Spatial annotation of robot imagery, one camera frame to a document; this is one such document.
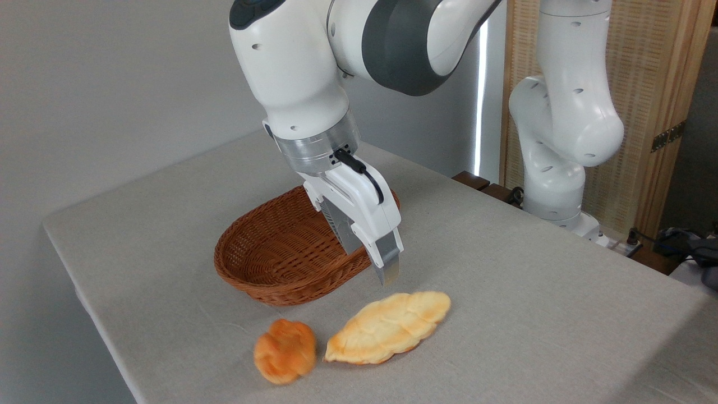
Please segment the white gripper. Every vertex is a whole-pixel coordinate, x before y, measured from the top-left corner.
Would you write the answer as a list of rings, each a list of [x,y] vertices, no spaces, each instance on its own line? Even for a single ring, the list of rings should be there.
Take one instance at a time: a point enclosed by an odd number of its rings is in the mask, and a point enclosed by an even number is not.
[[[346,255],[364,245],[380,284],[390,286],[400,274],[402,217],[380,172],[364,162],[336,162],[328,171],[302,177],[313,207]]]

